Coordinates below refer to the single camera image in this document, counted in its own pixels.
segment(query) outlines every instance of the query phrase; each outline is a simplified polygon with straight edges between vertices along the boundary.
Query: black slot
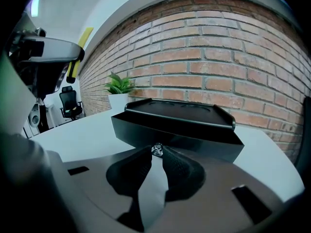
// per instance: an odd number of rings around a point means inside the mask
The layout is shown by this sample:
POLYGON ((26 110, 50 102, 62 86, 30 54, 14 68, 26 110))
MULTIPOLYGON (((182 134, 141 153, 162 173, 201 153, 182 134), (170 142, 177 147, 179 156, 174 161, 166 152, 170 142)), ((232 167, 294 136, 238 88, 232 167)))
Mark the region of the black slot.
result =
POLYGON ((80 166, 80 167, 77 167, 77 168, 69 169, 68 173, 70 175, 75 175, 75 174, 78 174, 78 173, 86 172, 88 170, 89 169, 86 166, 80 166))
POLYGON ((271 215, 272 212, 245 185, 233 188, 231 191, 254 224, 260 223, 271 215))

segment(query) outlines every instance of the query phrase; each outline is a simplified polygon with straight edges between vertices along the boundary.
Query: white pot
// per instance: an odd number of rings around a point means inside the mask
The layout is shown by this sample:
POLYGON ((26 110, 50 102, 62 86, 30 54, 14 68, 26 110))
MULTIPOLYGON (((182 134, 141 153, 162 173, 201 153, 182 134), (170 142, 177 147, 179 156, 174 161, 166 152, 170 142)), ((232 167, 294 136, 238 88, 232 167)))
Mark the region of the white pot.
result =
POLYGON ((110 106, 116 113, 124 111, 126 104, 128 103, 128 93, 124 94, 111 94, 108 95, 110 106))

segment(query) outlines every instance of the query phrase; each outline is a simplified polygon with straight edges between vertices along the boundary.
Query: green plant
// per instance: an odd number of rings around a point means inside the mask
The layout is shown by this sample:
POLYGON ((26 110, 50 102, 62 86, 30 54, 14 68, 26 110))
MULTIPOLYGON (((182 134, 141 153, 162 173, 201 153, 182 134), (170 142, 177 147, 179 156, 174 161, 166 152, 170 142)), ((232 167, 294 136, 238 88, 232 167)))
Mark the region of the green plant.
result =
POLYGON ((107 89, 107 91, 111 94, 129 93, 134 88, 129 78, 121 79, 117 74, 113 72, 111 72, 111 75, 109 75, 109 77, 111 78, 111 83, 108 83, 105 86, 109 88, 107 89))

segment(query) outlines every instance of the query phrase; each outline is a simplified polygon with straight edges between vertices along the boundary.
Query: office chair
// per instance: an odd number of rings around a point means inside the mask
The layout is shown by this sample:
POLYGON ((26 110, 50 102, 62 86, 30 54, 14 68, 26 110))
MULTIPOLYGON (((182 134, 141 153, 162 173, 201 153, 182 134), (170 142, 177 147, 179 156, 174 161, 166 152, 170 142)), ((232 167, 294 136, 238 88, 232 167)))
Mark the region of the office chair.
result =
POLYGON ((59 94, 62 101, 63 108, 60 108, 63 118, 71 118, 72 121, 77 119, 77 116, 82 113, 81 103, 76 101, 76 91, 72 89, 72 86, 65 86, 62 88, 62 92, 59 94))

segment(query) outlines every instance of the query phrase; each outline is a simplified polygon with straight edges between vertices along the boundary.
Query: black plastic tray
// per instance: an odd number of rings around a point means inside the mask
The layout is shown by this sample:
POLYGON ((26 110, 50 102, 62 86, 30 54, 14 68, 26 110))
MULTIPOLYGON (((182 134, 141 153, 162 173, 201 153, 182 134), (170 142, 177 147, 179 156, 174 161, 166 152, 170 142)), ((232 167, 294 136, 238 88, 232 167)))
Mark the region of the black plastic tray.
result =
POLYGON ((178 120, 222 129, 235 129, 232 115, 217 105, 145 99, 128 103, 126 112, 178 120))

